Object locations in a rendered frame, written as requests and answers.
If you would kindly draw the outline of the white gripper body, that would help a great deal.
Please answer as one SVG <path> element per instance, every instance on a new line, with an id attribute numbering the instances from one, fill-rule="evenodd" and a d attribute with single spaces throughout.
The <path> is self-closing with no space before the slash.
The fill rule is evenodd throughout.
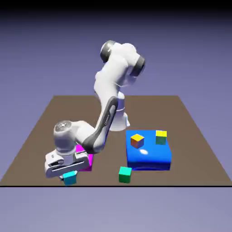
<path id="1" fill-rule="evenodd" d="M 87 161 L 88 155 L 46 155 L 45 175 L 47 178 L 62 178 L 64 173 L 83 169 Z"/>

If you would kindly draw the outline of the small cyan cube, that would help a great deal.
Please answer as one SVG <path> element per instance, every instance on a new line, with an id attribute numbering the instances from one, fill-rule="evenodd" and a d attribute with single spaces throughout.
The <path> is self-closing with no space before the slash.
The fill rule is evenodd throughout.
<path id="1" fill-rule="evenodd" d="M 63 174 L 63 182 L 65 186 L 76 184 L 77 182 L 77 171 L 71 171 Z"/>

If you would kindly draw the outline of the small green cube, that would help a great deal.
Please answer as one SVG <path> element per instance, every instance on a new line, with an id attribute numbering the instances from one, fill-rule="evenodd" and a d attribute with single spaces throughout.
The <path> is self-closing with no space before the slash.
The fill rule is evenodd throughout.
<path id="1" fill-rule="evenodd" d="M 120 183 L 130 183 L 131 181 L 131 172 L 132 172 L 132 168 L 130 167 L 120 167 L 119 170 L 119 182 Z"/>

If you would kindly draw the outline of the small orange cube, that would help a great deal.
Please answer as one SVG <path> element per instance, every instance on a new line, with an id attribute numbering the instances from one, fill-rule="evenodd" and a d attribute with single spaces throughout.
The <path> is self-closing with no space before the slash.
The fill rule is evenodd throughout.
<path id="1" fill-rule="evenodd" d="M 139 134 L 135 134 L 130 137 L 130 145 L 136 149 L 144 145 L 145 138 Z"/>

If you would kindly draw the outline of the small yellow cube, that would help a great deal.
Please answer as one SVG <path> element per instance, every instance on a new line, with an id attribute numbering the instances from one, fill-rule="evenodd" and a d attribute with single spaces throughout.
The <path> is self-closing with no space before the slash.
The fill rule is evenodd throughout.
<path id="1" fill-rule="evenodd" d="M 167 141 L 167 131 L 165 130 L 156 130 L 155 132 L 155 144 L 156 145 L 166 145 Z"/>

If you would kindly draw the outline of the large magenta box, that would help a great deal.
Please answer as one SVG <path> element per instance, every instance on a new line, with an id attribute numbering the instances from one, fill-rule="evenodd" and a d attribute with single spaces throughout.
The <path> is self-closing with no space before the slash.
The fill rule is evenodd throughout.
<path id="1" fill-rule="evenodd" d="M 81 153 L 83 152 L 84 149 L 81 145 L 76 144 L 76 153 Z M 83 169 L 81 169 L 80 171 L 82 172 L 91 172 L 92 171 L 92 165 L 93 165 L 93 158 L 94 158 L 94 154 L 88 154 L 88 161 L 85 163 L 85 166 Z"/>

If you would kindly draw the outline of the large blue box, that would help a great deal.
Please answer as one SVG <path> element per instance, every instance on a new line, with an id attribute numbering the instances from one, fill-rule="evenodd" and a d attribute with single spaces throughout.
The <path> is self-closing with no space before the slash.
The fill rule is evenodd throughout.
<path id="1" fill-rule="evenodd" d="M 131 145 L 134 135 L 143 137 L 143 145 L 135 148 Z M 172 153 L 168 142 L 165 145 L 156 144 L 155 130 L 126 131 L 127 166 L 133 170 L 170 170 Z"/>

